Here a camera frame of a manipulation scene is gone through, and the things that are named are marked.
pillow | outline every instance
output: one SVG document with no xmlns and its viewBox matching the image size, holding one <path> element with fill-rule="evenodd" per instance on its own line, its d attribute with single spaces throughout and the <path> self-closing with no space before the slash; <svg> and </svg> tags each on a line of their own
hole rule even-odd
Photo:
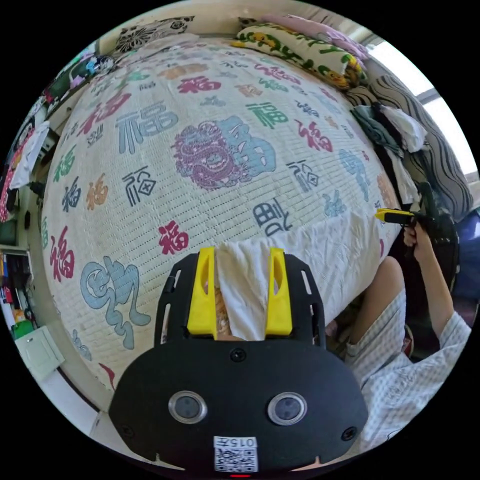
<svg viewBox="0 0 480 480">
<path fill-rule="evenodd" d="M 456 222 L 461 221 L 474 201 L 457 158 L 437 124 L 412 92 L 391 75 L 376 78 L 368 88 L 380 103 L 403 110 L 425 128 L 427 146 L 415 153 L 405 151 L 403 164 L 417 184 L 430 183 L 437 207 L 450 213 Z"/>
<path fill-rule="evenodd" d="M 366 105 L 371 107 L 378 98 L 365 86 L 357 86 L 345 92 L 346 99 L 354 106 Z"/>
<path fill-rule="evenodd" d="M 248 26 L 236 38 L 232 46 L 250 48 L 295 63 L 339 90 L 356 87 L 367 78 L 350 53 L 276 23 L 263 22 Z"/>
<path fill-rule="evenodd" d="M 195 16 L 177 16 L 158 20 L 146 25 L 122 28 L 113 50 L 113 55 L 121 55 L 137 50 L 150 40 L 158 40 L 169 35 L 184 33 Z"/>
<path fill-rule="evenodd" d="M 288 27 L 289 29 L 295 30 L 296 32 L 313 39 L 326 40 L 332 45 L 354 55 L 360 62 L 370 58 L 368 50 L 363 45 L 360 45 L 342 32 L 323 23 L 307 20 L 301 16 L 281 16 L 275 14 L 263 15 L 261 20 L 263 22 L 272 22 L 274 24 L 282 25 L 283 27 Z"/>
</svg>

window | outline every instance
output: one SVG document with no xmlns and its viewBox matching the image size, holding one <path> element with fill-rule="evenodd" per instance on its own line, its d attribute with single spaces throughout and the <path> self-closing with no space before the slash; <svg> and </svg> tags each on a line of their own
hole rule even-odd
<svg viewBox="0 0 480 480">
<path fill-rule="evenodd" d="M 423 104 L 445 136 L 467 178 L 478 179 L 477 165 L 467 139 L 445 100 L 429 79 L 399 50 L 381 40 L 369 51 L 370 55 L 390 70 Z"/>
<path fill-rule="evenodd" d="M 451 149 L 455 153 L 456 159 L 465 175 L 477 171 L 474 156 L 470 150 L 467 139 L 462 129 L 450 110 L 447 102 L 443 98 L 437 98 L 426 103 L 425 110 L 432 117 L 433 121 L 438 125 Z"/>
<path fill-rule="evenodd" d="M 402 52 L 387 41 L 376 45 L 369 53 L 396 75 L 415 96 L 434 88 L 429 79 Z"/>
</svg>

red tag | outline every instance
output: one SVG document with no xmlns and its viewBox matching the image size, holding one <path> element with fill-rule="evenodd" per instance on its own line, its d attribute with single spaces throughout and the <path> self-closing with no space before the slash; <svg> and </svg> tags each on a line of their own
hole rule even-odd
<svg viewBox="0 0 480 480">
<path fill-rule="evenodd" d="M 410 338 L 406 337 L 403 339 L 403 346 L 401 350 L 407 357 L 410 358 L 410 355 L 412 354 L 412 340 Z"/>
<path fill-rule="evenodd" d="M 3 292 L 5 293 L 5 299 L 8 304 L 12 304 L 14 299 L 12 298 L 12 292 L 7 286 L 3 287 Z"/>
</svg>

qr code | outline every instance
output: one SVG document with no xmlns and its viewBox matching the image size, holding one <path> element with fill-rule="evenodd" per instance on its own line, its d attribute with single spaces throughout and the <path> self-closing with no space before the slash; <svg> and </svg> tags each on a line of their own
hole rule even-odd
<svg viewBox="0 0 480 480">
<path fill-rule="evenodd" d="M 215 448 L 217 472 L 257 472 L 257 449 Z"/>
</svg>

towel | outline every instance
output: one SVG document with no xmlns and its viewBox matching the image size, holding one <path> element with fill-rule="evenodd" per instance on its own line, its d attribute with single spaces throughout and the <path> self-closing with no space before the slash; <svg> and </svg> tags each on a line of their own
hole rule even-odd
<svg viewBox="0 0 480 480">
<path fill-rule="evenodd" d="M 397 227 L 392 227 L 393 238 Z M 389 250 L 382 248 L 381 228 L 371 212 L 347 210 L 294 231 L 218 245 L 217 280 L 232 335 L 250 341 L 265 338 L 271 247 L 309 265 L 328 325 L 374 279 Z"/>
</svg>

